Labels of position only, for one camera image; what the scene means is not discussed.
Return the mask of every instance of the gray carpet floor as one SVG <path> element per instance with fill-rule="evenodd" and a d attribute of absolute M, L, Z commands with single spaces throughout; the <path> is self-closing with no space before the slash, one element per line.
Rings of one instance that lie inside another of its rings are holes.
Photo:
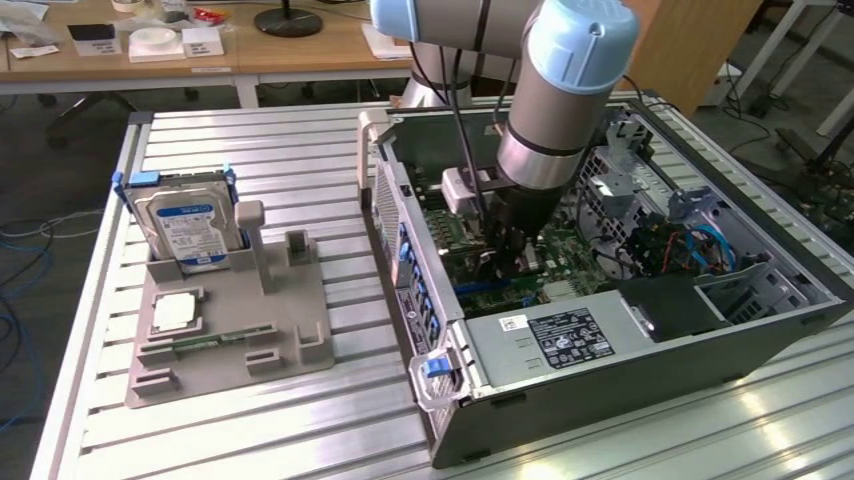
<path fill-rule="evenodd" d="M 736 64 L 745 66 L 767 38 L 768 30 L 743 38 L 732 54 Z M 796 48 L 785 42 L 777 49 L 760 79 L 769 79 L 781 60 Z M 804 134 L 816 147 L 827 142 L 813 130 L 847 91 L 854 87 L 854 73 L 821 57 L 813 57 L 809 68 L 787 92 L 788 111 L 772 110 L 764 120 L 767 128 L 789 127 Z M 378 82 L 386 94 L 398 94 L 401 81 Z M 313 100 L 300 95 L 300 86 L 262 88 L 262 106 L 304 103 L 352 102 L 372 100 L 364 82 L 357 90 L 354 82 L 325 82 L 316 85 Z M 764 90 L 759 81 L 748 91 L 745 105 Z M 42 128 L 54 115 L 80 95 L 58 95 L 52 109 L 40 106 L 34 96 L 0 97 L 0 224 L 24 218 L 46 219 L 80 210 L 100 208 L 108 193 L 124 132 L 125 113 L 110 104 L 97 105 L 66 129 L 70 145 L 50 150 L 44 143 Z M 129 92 L 126 98 L 141 110 L 181 111 L 237 107 L 237 97 L 228 87 L 200 89 L 200 99 L 188 102 L 180 89 Z M 692 116 L 693 122 L 725 148 L 761 134 L 759 128 L 729 118 L 719 109 L 703 109 Z M 773 138 L 756 142 L 739 150 L 739 154 L 768 167 L 779 168 L 792 161 L 789 154 L 773 149 Z M 854 159 L 854 138 L 844 145 L 839 160 Z M 86 218 L 62 227 L 61 231 L 90 228 L 96 218 Z M 37 246 L 42 238 L 21 245 Z M 93 236 L 56 240 L 52 250 L 52 269 L 38 284 L 13 299 L 21 322 L 26 325 L 44 370 L 44 400 L 28 413 L 21 423 L 0 431 L 0 480 L 26 478 L 32 467 L 42 419 L 46 412 L 52 385 L 56 380 L 65 341 L 73 320 L 78 293 L 89 262 Z M 28 261 L 32 253 L 0 249 L 0 279 Z M 0 343 L 0 362 L 12 350 L 13 342 Z M 29 402 L 36 388 L 32 362 L 22 353 L 0 376 L 0 418 L 10 418 Z"/>

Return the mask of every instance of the motherboard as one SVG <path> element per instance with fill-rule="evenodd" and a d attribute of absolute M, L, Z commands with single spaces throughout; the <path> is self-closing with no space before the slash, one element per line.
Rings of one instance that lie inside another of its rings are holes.
<path fill-rule="evenodd" d="M 467 318 L 541 305 L 608 290 L 611 282 L 589 244 L 557 210 L 543 229 L 531 261 L 512 278 L 477 281 L 477 257 L 487 252 L 477 223 L 445 209 L 424 211 L 426 227 Z"/>

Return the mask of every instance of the aluminum extrusion table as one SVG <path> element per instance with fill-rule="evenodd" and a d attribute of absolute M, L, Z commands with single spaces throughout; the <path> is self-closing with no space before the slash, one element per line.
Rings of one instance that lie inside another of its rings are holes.
<path fill-rule="evenodd" d="M 228 162 L 272 235 L 318 240 L 336 366 L 129 410 L 121 404 L 148 247 L 114 198 L 101 231 L 32 478 L 553 480 L 780 478 L 854 472 L 854 322 L 792 345 L 747 378 L 544 439 L 429 468 L 354 187 L 357 113 L 385 104 L 157 114 L 130 125 L 118 168 Z M 832 270 L 851 258 L 665 107 L 659 115 Z M 661 144 L 653 161 L 697 181 Z"/>

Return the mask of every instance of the blue plastic clip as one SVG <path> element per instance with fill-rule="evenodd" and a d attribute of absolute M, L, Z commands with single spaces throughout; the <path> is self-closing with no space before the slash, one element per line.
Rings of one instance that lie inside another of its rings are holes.
<path fill-rule="evenodd" d="M 424 374 L 426 378 L 440 377 L 441 375 L 451 374 L 451 361 L 445 357 L 434 358 L 432 360 L 426 360 L 424 366 Z"/>

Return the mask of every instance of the power supply label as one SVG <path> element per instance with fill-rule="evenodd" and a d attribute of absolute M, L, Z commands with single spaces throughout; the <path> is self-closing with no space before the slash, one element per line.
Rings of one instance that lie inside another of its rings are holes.
<path fill-rule="evenodd" d="M 585 308 L 529 319 L 528 327 L 552 368 L 613 355 L 611 344 Z"/>

